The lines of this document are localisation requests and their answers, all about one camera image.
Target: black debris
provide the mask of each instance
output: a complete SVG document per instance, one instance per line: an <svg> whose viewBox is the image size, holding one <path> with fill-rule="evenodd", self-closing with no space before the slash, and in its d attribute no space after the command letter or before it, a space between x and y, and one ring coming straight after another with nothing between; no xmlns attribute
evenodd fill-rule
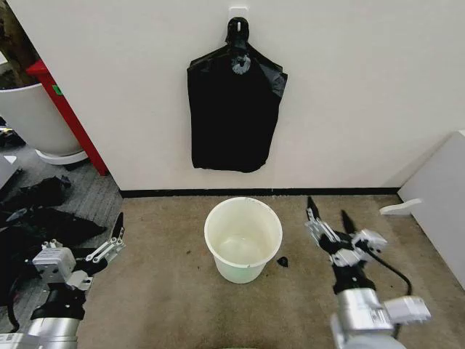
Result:
<svg viewBox="0 0 465 349"><path fill-rule="evenodd" d="M71 181L66 176L46 178L30 187L20 188L16 195L1 203L0 209L13 213L31 206L58 206L65 201L65 190L70 186Z"/></svg>
<svg viewBox="0 0 465 349"><path fill-rule="evenodd" d="M278 262L278 264L279 264L281 267L284 267L284 268L287 268L287 267L288 267L288 258L287 258L287 257L281 257L281 258L278 259L276 262Z"/></svg>

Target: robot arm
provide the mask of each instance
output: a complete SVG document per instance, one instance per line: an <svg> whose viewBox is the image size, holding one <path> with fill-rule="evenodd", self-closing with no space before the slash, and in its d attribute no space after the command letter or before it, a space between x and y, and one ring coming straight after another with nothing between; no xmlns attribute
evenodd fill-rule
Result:
<svg viewBox="0 0 465 349"><path fill-rule="evenodd" d="M103 270L126 246L123 233L120 213L111 238L84 260L77 260L71 250L57 241L44 243L33 264L47 283L49 296L34 310L27 334L0 334L0 349L76 349L76 332L84 318L83 304L93 275Z"/></svg>
<svg viewBox="0 0 465 349"><path fill-rule="evenodd" d="M311 198L307 215L305 225L318 246L329 253L336 277L333 290L339 309L331 317L331 328L337 349L404 348L389 336L395 325L426 321L431 315L420 297L379 301L375 284L363 268L372 259L379 260L387 241L371 230L334 231L320 219Z"/></svg>

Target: black baseboard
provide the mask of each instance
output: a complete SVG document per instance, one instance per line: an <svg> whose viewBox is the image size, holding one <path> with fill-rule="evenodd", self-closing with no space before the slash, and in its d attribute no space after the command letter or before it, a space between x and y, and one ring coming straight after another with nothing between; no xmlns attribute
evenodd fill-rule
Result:
<svg viewBox="0 0 465 349"><path fill-rule="evenodd" d="M244 188L120 190L123 198L160 196L272 196L272 195L390 195L399 188Z"/></svg>

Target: carpet floor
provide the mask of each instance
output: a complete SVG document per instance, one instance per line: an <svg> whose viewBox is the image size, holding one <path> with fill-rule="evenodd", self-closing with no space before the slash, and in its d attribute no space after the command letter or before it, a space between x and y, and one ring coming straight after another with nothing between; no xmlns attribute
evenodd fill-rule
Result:
<svg viewBox="0 0 465 349"><path fill-rule="evenodd" d="M97 275L85 304L80 348L332 348L336 309L328 257L304 227L304 196L259 197L283 225L276 257L250 284L231 284L215 267L203 239L209 211L225 197L125 199L127 248ZM341 230L340 209L357 227L389 242L385 260L411 278L431 313L427 324L404 326L407 348L463 348L465 292L412 217L379 208L396 196L316 196L321 217ZM276 263L287 256L288 268ZM368 277L381 300L405 285L372 262Z"/></svg>

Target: white bucket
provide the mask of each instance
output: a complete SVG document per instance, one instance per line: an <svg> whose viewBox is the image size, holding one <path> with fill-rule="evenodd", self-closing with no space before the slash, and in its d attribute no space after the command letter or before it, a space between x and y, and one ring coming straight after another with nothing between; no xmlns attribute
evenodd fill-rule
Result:
<svg viewBox="0 0 465 349"><path fill-rule="evenodd" d="M230 198L216 205L204 230L219 273L236 284L260 275L283 239L276 213L254 198Z"/></svg>

